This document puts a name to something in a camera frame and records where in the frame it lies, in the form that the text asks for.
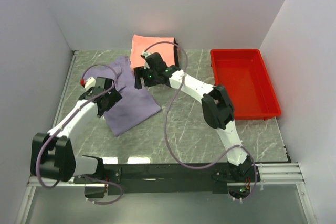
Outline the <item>lavender t-shirt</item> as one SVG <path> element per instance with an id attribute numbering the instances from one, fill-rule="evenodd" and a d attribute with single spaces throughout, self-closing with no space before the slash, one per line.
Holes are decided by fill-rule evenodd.
<path id="1" fill-rule="evenodd" d="M 108 67 L 89 69 L 84 79 L 105 77 L 114 79 L 117 76 L 116 90 L 122 99 L 116 103 L 103 117 L 115 136 L 130 130 L 149 117 L 161 111 L 147 89 L 136 89 L 135 78 L 127 56 L 119 56 Z"/>

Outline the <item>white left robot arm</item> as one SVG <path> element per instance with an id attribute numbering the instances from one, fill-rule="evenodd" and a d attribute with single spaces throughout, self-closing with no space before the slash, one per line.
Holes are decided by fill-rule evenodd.
<path id="1" fill-rule="evenodd" d="M 97 77 L 94 85 L 86 88 L 75 107 L 57 126 L 33 137 L 31 174 L 61 182 L 67 182 L 73 176 L 86 175 L 93 183 L 101 182 L 105 176 L 102 159 L 75 157 L 73 145 L 94 117 L 103 116 L 121 98 L 114 87 L 114 80 Z"/>

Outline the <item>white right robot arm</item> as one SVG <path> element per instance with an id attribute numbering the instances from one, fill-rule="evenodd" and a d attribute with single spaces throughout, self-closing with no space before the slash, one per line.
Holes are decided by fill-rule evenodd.
<path id="1" fill-rule="evenodd" d="M 162 84 L 176 90 L 173 98 L 182 91 L 199 102 L 205 122 L 217 132 L 223 144 L 232 179 L 241 182 L 249 172 L 253 173 L 253 161 L 237 133 L 234 106 L 225 87 L 207 84 L 175 65 L 168 66 L 158 52 L 143 52 L 141 57 L 145 64 L 134 68 L 135 88 L 142 88 L 141 81 L 146 87 Z"/>

